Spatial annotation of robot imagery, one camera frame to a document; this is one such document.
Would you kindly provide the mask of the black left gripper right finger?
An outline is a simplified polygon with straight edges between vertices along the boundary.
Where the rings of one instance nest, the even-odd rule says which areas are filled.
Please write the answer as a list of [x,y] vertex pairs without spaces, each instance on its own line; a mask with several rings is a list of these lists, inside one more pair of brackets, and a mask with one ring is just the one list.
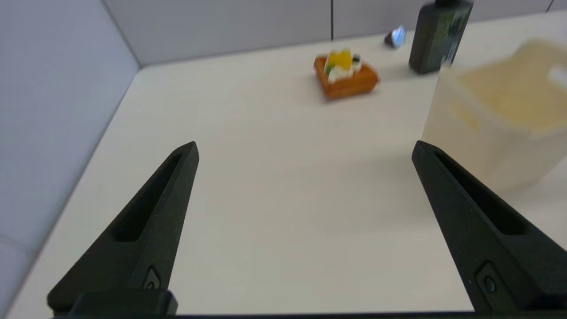
[[566,313],[565,249],[440,148],[412,161],[476,313]]

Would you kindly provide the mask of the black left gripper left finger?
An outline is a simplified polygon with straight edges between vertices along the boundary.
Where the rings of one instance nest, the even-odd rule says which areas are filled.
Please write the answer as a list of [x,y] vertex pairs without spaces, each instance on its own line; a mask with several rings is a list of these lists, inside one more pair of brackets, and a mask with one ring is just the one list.
[[168,290],[197,144],[175,149],[47,296],[53,313],[175,313]]

